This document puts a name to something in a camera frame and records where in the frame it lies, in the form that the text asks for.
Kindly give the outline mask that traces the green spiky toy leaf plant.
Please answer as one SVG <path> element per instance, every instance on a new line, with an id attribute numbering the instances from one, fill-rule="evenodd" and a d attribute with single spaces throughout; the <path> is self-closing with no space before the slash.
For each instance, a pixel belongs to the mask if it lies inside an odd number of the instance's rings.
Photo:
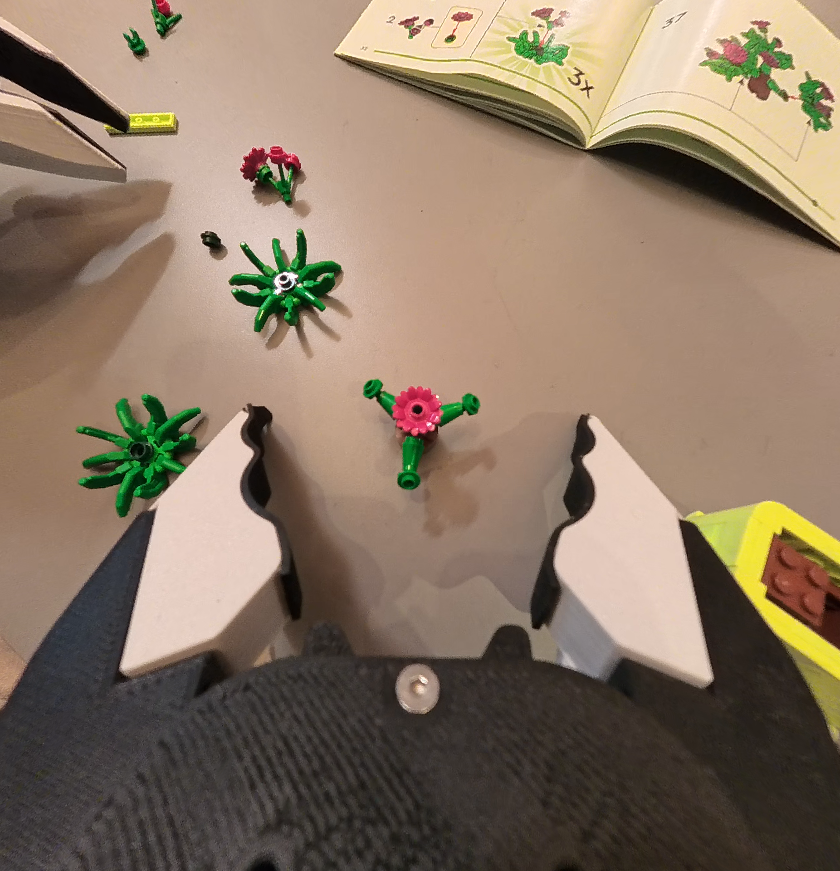
<path id="1" fill-rule="evenodd" d="M 82 466 L 95 474 L 78 479 L 85 489 L 115 488 L 114 507 L 119 517 L 125 517 L 135 500 L 153 500 L 170 485 L 171 476 L 180 475 L 185 465 L 179 456 L 196 448 L 196 438 L 186 425 L 201 414 L 198 407 L 181 410 L 170 416 L 161 400 L 142 395 L 142 405 L 148 414 L 146 422 L 133 413 L 127 398 L 116 402 L 115 413 L 121 432 L 111 432 L 89 426 L 77 427 L 79 434 L 107 441 L 112 449 L 86 458 Z"/>
<path id="2" fill-rule="evenodd" d="M 265 262 L 245 241 L 240 251 L 253 272 L 229 278 L 234 300 L 254 311 L 253 329 L 262 333 L 271 319 L 296 327 L 307 308 L 326 310 L 324 298 L 335 288 L 342 266 L 332 259 L 308 258 L 308 239 L 302 228 L 295 231 L 295 253 L 285 256 L 278 238 L 271 241 L 273 264 Z"/>

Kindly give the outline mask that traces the pink flower three-stem toy assembly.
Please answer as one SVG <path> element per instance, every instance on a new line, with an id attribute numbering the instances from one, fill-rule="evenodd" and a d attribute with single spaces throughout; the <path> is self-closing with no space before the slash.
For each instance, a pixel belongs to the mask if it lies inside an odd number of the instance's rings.
<path id="1" fill-rule="evenodd" d="M 460 401 L 442 403 L 430 388 L 409 386 L 395 396 L 383 389 L 379 379 L 366 381 L 362 394 L 384 409 L 402 438 L 402 469 L 396 482 L 407 491 L 421 484 L 419 464 L 441 428 L 460 416 L 474 416 L 480 410 L 480 399 L 470 393 L 464 394 Z"/>

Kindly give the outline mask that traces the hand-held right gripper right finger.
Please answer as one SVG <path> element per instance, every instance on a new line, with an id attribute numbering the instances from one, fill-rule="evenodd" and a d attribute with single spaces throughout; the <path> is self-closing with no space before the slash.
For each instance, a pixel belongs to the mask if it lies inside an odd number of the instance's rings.
<path id="1" fill-rule="evenodd" d="M 628 659 L 709 686 L 681 516 L 596 416 L 578 419 L 564 503 L 531 598 L 556 664 L 607 681 Z"/>

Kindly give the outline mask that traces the open instruction booklet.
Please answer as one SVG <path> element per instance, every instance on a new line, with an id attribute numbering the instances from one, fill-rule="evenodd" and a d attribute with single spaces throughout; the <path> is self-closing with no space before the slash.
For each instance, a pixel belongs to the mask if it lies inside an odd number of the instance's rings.
<path id="1" fill-rule="evenodd" d="M 375 1 L 335 56 L 585 151 L 696 158 L 840 249 L 840 39 L 799 2 Z"/>

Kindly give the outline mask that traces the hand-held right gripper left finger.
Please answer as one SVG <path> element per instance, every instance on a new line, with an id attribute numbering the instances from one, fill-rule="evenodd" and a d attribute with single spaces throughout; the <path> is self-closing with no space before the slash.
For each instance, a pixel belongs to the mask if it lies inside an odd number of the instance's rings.
<path id="1" fill-rule="evenodd" d="M 251 669 L 302 612 L 286 532 L 267 508 L 263 436 L 248 405 L 158 498 L 120 671 L 138 678 L 200 654 Z"/>

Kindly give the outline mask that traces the pink toy flower cluster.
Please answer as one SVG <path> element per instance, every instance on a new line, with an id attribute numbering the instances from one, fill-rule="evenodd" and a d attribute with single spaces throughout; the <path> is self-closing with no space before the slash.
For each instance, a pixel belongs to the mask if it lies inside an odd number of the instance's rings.
<path id="1" fill-rule="evenodd" d="M 295 174 L 302 169 L 298 155 L 284 147 L 254 147 L 242 159 L 245 180 L 276 190 L 287 205 L 293 204 Z"/>

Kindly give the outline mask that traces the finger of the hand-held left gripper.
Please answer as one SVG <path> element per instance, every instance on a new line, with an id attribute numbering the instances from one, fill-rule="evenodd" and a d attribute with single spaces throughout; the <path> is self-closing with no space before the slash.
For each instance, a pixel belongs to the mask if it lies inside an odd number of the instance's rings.
<path id="1" fill-rule="evenodd" d="M 53 52 L 0 17 L 0 78 L 84 117 L 128 132 L 129 115 Z"/>
<path id="2" fill-rule="evenodd" d="M 59 113 L 0 91 L 0 165 L 124 183 L 127 169 Z"/>

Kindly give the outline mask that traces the lime toy plate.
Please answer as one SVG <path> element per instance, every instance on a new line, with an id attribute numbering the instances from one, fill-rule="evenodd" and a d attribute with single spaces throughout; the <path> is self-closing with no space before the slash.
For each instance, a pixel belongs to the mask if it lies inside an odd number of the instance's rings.
<path id="1" fill-rule="evenodd" d="M 131 113 L 126 130 L 111 125 L 104 128 L 112 137 L 173 135 L 178 132 L 179 122 L 174 113 Z"/>

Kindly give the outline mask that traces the brown toy brick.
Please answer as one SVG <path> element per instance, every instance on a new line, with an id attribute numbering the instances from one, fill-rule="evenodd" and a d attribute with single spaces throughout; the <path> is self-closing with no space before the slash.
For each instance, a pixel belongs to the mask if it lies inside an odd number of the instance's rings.
<path id="1" fill-rule="evenodd" d="M 788 534 L 775 534 L 762 583 L 768 600 L 840 651 L 839 565 Z"/>

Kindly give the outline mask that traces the lime green toy pot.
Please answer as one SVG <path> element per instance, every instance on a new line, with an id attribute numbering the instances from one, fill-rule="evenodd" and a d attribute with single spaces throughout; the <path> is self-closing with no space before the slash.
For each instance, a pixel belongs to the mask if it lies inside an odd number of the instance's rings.
<path id="1" fill-rule="evenodd" d="M 840 541 L 792 509 L 762 502 L 687 520 L 698 527 L 742 592 L 795 660 L 834 739 L 840 738 L 840 651 L 766 598 L 762 583 L 775 534 L 788 534 L 840 566 Z"/>

